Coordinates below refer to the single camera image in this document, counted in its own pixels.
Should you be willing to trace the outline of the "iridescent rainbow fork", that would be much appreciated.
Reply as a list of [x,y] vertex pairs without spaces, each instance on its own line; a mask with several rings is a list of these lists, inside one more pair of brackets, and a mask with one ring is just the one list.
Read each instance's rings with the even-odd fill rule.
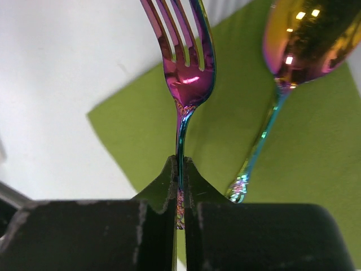
[[183,161],[188,123],[194,111],[211,95],[216,78],[215,50],[202,1],[190,1],[202,49],[180,1],[141,2],[160,45],[165,81],[177,111],[176,158],[178,166],[177,228],[185,228]]

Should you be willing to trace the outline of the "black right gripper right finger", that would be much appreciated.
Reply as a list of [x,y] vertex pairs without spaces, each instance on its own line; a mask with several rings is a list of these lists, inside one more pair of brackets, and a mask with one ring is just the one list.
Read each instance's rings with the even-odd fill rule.
[[331,214],[314,204],[226,199],[184,162],[188,270],[354,270]]

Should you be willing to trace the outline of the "iridescent rainbow spoon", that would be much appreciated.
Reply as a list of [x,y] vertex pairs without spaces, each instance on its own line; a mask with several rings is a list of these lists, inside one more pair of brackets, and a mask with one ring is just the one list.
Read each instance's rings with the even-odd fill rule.
[[360,42],[360,1],[274,1],[262,53],[276,88],[226,198],[241,203],[267,136],[292,90],[338,68]]

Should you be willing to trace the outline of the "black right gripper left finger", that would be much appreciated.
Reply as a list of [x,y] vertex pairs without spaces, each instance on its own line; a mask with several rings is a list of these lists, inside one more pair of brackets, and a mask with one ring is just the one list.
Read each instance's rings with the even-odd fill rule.
[[176,270],[177,162],[131,199],[38,200],[11,219],[2,270]]

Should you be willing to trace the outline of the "green paper napkin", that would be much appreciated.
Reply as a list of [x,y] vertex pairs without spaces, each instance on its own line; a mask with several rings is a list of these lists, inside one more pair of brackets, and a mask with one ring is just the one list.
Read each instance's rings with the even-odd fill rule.
[[[251,1],[212,29],[216,85],[191,117],[186,155],[222,193],[252,146],[274,91],[261,53],[270,6]],[[87,116],[138,191],[175,151],[176,112],[161,64]],[[245,202],[325,207],[360,267],[360,96],[347,64],[291,93],[252,171]]]

